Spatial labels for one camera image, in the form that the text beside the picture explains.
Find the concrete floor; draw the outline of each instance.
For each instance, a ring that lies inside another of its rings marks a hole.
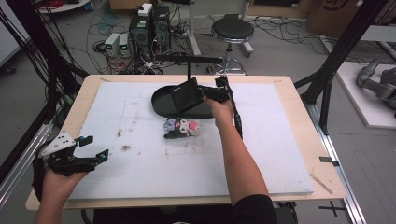
[[[111,12],[108,5],[102,3],[94,12],[87,13],[76,9],[56,15],[60,30],[71,48],[73,57],[82,64],[90,74],[105,73],[98,71],[98,65],[106,68],[106,59],[101,54],[92,51],[92,44],[98,40],[105,40],[104,31],[98,23],[115,24],[113,32],[120,32],[129,26],[129,14],[125,12]],[[212,19],[202,17],[196,20],[196,26],[204,26],[196,34],[209,34]],[[288,25],[291,33],[301,36],[310,35],[305,31],[304,21],[297,21],[300,26]],[[233,51],[247,70],[249,75],[288,76],[293,81],[300,80],[316,72],[327,58],[321,43],[315,39],[307,39],[306,44],[291,44],[274,38],[280,36],[279,29],[260,30],[256,28],[250,41],[254,53],[247,58],[239,49]],[[296,35],[285,33],[285,38],[295,38]],[[203,56],[218,57],[225,52],[226,46],[213,37],[197,36],[198,45]],[[94,65],[88,58],[88,51],[97,60]],[[373,43],[360,42],[351,52],[353,57],[359,57],[362,62],[381,55],[385,62],[395,62]],[[0,74],[0,162],[15,147],[21,136],[27,130],[33,119],[45,104],[44,84],[39,80],[26,56],[20,52],[11,60],[16,68],[16,74]],[[164,74],[181,74],[187,72],[186,66],[171,66],[163,69]],[[193,74],[206,74],[205,65],[193,66]],[[332,99],[329,114],[329,133],[332,143],[340,157],[349,183],[355,192],[358,203],[367,223],[396,223],[396,131],[366,128],[348,98],[345,90],[337,78],[333,81]],[[33,222],[35,211],[27,211],[24,207],[31,191],[32,170],[22,178],[7,203],[0,211],[2,223]],[[334,206],[344,207],[341,201],[333,201]],[[330,206],[329,201],[297,202],[296,211],[300,223],[349,223],[345,211],[319,209],[320,206]],[[83,223],[79,211],[64,211],[64,223]]]

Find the aluminum frame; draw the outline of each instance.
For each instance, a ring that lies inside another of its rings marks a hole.
[[[29,169],[29,166],[31,165],[35,156],[35,151],[50,136],[52,128],[52,121],[49,124],[41,125],[40,129],[35,134],[35,137],[29,143],[28,147],[23,151],[12,170],[8,173],[8,176],[0,186],[0,211],[3,209],[3,206],[6,204],[9,196],[11,196],[12,192],[20,183],[26,171]]]
[[[346,206],[346,210],[348,212],[349,218],[353,224],[365,224],[367,223],[363,212],[361,211],[361,207],[359,206],[358,201],[356,200],[355,194],[353,193],[352,187],[350,186],[347,175],[344,172],[343,166],[338,159],[337,152],[335,151],[334,145],[332,144],[332,140],[329,135],[326,135],[323,130],[320,128],[319,125],[319,115],[320,112],[318,111],[315,105],[309,105],[304,103],[306,111],[308,112],[309,116],[314,123],[315,129],[318,132],[318,135],[322,141],[323,146],[325,147],[326,151],[329,153],[329,156],[332,158],[332,161],[338,161],[339,165],[335,166],[335,171],[337,172],[338,176],[341,179],[341,182],[346,189],[346,197],[343,199],[344,204]]]

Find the black plate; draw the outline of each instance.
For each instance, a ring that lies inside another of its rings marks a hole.
[[[183,119],[212,119],[212,110],[210,106],[201,102],[190,110],[179,113],[176,110],[171,90],[176,86],[164,86],[159,88],[152,94],[151,104],[155,113],[164,118],[183,118]]]

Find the black sleeve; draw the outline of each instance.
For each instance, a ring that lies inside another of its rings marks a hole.
[[[270,197],[250,195],[239,200],[233,207],[233,224],[276,224],[276,212]]]

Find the crumbs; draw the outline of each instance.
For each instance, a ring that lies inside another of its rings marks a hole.
[[[121,148],[121,150],[124,152],[128,151],[129,149],[131,149],[131,146],[122,146]]]

